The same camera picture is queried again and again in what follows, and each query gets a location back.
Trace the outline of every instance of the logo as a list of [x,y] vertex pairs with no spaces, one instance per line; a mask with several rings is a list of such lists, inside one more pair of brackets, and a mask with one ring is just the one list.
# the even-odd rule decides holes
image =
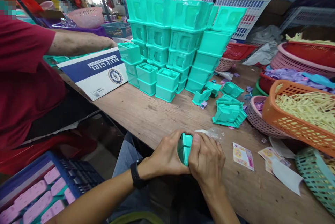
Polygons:
[[121,74],[117,70],[110,70],[108,76],[116,84],[121,84],[123,81]]

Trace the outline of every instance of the blue plastic crate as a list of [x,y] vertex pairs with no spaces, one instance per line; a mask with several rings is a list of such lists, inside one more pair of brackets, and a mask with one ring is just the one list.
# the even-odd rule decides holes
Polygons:
[[106,34],[109,37],[126,38],[127,36],[130,36],[132,34],[129,23],[114,22],[106,23],[101,26],[104,27]]

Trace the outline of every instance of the wristwatch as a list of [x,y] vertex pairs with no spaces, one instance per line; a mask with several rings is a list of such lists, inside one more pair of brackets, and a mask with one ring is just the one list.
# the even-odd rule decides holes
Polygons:
[[147,185],[147,181],[142,180],[137,171],[137,166],[143,161],[143,159],[139,159],[130,165],[130,171],[132,173],[133,178],[133,186],[137,189],[142,189]]

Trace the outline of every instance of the red shirt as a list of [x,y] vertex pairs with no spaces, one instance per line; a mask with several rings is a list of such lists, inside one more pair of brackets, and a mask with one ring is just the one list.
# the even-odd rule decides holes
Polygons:
[[55,32],[0,17],[0,150],[21,145],[31,123],[65,97],[62,78],[42,59]]

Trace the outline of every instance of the pink basket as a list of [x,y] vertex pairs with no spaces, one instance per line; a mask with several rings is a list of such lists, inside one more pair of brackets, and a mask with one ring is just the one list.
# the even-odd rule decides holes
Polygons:
[[67,16],[81,28],[95,29],[104,24],[101,7],[77,9],[68,13]]
[[221,58],[219,65],[216,67],[216,71],[222,72],[229,70],[234,64],[241,60],[232,60],[228,58]]
[[278,130],[277,128],[269,125],[262,119],[262,114],[255,107],[255,103],[264,102],[266,100],[266,96],[254,96],[251,98],[250,106],[247,107],[246,113],[248,115],[247,119],[260,132],[268,135],[270,137],[275,137],[278,139],[287,139],[290,138],[284,132]]
[[273,69],[295,69],[301,72],[320,74],[327,78],[335,77],[335,68],[315,64],[302,58],[296,57],[295,55],[285,50],[286,45],[287,43],[282,43],[278,45],[278,53],[275,55],[270,63],[270,66]]

